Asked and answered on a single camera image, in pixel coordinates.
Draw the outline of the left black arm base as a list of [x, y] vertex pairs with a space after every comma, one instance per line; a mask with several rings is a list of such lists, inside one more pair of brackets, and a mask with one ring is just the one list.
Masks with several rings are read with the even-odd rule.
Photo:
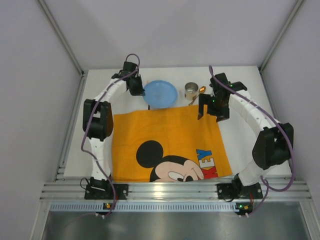
[[80, 187], [84, 189], [86, 200], [125, 200], [129, 193], [129, 185], [114, 183], [113, 187], [108, 180], [98, 180], [93, 177], [90, 179], [83, 177], [80, 180]]

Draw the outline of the orange Mickey Mouse cloth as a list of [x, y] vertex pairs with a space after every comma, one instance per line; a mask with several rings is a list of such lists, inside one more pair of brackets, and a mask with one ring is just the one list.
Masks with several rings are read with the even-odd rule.
[[137, 110], [114, 117], [117, 182], [189, 182], [232, 174], [216, 118], [197, 106]]

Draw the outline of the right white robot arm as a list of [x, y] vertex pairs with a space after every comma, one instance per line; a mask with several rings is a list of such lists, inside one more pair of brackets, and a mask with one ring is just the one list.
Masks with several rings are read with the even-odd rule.
[[243, 187], [253, 186], [272, 167], [293, 156], [293, 126], [272, 117], [252, 98], [242, 82], [228, 81], [225, 73], [212, 74], [209, 85], [212, 92], [199, 96], [197, 118], [208, 114], [221, 122], [229, 119], [233, 109], [248, 124], [256, 136], [252, 160], [234, 179]]

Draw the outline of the aluminium mounting rail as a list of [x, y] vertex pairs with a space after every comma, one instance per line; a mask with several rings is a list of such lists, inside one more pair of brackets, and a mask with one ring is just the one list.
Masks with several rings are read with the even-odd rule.
[[[85, 190], [80, 186], [79, 177], [64, 177], [62, 165], [54, 181], [46, 182], [40, 194], [42, 201], [83, 200]], [[229, 183], [232, 176], [199, 180], [187, 183], [136, 182], [128, 184], [125, 199], [128, 201], [218, 201], [217, 184]], [[296, 180], [284, 192], [270, 190], [267, 200], [271, 202], [299, 202], [312, 199], [306, 182]]]

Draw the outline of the blue plastic plate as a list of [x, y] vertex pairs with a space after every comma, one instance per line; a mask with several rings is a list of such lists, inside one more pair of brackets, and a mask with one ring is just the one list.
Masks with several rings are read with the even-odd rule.
[[178, 99], [177, 89], [168, 81], [154, 80], [144, 87], [144, 101], [155, 109], [173, 107]]

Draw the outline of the copper spoon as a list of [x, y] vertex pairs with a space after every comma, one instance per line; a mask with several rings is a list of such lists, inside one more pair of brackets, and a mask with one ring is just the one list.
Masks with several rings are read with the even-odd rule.
[[194, 102], [196, 101], [196, 99], [200, 96], [200, 94], [204, 94], [206, 92], [206, 86], [202, 86], [199, 90], [198, 90], [198, 94], [195, 95], [192, 98], [192, 101], [188, 104], [189, 106], [192, 106], [194, 104]]

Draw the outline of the small metal cup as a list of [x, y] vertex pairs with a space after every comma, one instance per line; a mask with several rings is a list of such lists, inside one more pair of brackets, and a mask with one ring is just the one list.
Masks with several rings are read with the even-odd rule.
[[184, 86], [184, 97], [188, 101], [192, 101], [197, 95], [199, 86], [195, 82], [188, 82]]

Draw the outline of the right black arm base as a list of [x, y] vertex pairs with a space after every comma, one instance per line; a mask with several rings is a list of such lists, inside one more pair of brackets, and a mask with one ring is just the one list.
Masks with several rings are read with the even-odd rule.
[[244, 186], [238, 175], [236, 175], [230, 183], [219, 183], [216, 187], [218, 199], [226, 202], [240, 199], [259, 200], [263, 198], [262, 188], [259, 183]]

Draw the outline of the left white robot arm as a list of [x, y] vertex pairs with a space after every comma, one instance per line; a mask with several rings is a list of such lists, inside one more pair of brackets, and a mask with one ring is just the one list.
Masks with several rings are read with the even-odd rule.
[[82, 128], [84, 135], [80, 149], [92, 159], [91, 177], [94, 180], [109, 180], [112, 173], [111, 150], [114, 132], [112, 104], [120, 95], [129, 92], [131, 96], [144, 96], [139, 63], [126, 60], [119, 72], [115, 73], [107, 86], [92, 99], [83, 103]]

